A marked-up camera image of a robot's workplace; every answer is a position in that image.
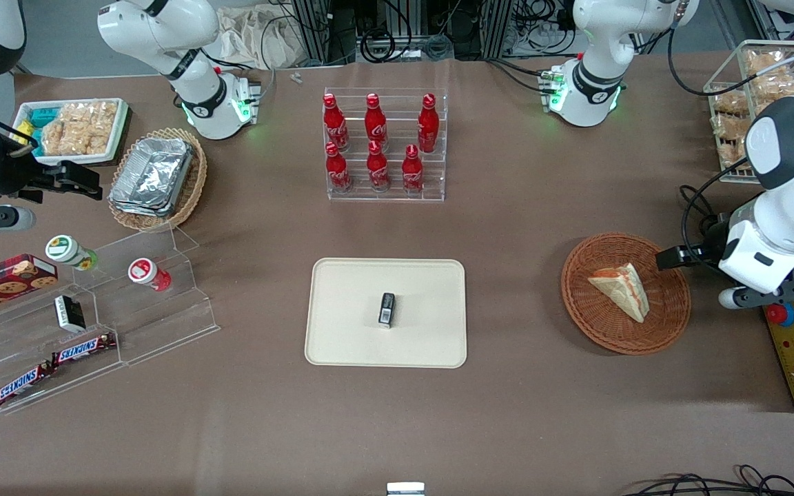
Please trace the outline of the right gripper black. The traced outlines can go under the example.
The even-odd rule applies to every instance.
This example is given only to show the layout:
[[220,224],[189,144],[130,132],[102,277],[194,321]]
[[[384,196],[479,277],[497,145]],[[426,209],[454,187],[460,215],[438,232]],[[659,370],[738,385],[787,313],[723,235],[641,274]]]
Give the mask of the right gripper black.
[[57,165],[38,163],[32,154],[19,157],[0,154],[0,197],[41,205],[44,191],[56,189],[57,175],[60,194],[102,200],[100,175],[93,169],[72,161],[60,161]]

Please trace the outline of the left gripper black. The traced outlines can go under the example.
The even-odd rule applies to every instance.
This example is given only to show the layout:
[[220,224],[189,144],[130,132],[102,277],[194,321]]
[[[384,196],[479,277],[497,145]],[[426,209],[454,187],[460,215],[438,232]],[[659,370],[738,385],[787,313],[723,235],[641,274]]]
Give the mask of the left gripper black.
[[708,267],[718,273],[724,273],[719,268],[719,262],[724,257],[728,245],[730,222],[728,220],[702,220],[699,226],[702,242],[700,246],[672,246],[668,250],[656,254],[656,266],[660,271],[677,268],[694,267],[699,264],[696,256],[699,255]]

